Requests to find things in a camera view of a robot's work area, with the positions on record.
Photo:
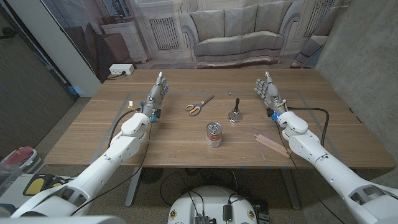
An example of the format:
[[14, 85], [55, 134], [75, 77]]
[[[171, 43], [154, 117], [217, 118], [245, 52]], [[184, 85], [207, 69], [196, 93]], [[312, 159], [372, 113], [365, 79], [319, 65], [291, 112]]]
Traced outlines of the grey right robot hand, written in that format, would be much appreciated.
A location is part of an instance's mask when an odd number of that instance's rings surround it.
[[287, 111], [286, 100], [281, 97], [270, 73], [265, 71], [264, 75], [265, 80], [256, 80], [254, 91], [262, 98], [266, 107], [275, 113], [275, 116], [280, 116]]

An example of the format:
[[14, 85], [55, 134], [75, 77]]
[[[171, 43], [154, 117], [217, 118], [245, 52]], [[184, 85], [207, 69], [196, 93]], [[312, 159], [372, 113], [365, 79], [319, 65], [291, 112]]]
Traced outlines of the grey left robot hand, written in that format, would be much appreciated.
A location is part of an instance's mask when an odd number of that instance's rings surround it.
[[163, 77], [162, 72], [159, 72], [155, 85], [152, 87], [144, 102], [142, 113], [151, 117], [154, 111], [161, 107], [163, 99], [168, 91], [169, 86], [167, 85], [167, 79]]

